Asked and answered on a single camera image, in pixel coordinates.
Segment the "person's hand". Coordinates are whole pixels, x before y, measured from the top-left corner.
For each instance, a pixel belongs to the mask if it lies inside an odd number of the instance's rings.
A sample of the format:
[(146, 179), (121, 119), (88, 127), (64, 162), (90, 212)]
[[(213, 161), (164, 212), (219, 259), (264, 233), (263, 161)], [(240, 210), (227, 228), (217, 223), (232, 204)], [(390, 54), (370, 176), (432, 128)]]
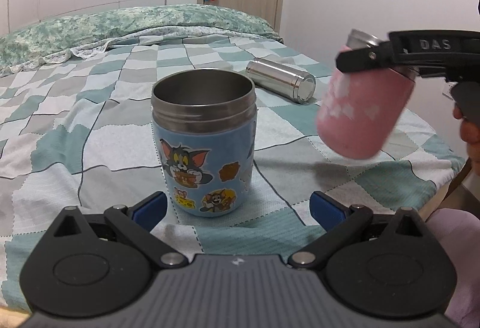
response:
[(456, 120), (461, 120), (460, 138), (466, 143), (466, 149), (471, 160), (472, 170), (476, 175), (480, 175), (480, 129), (472, 121), (465, 118), (461, 109), (456, 104), (453, 109), (453, 116)]

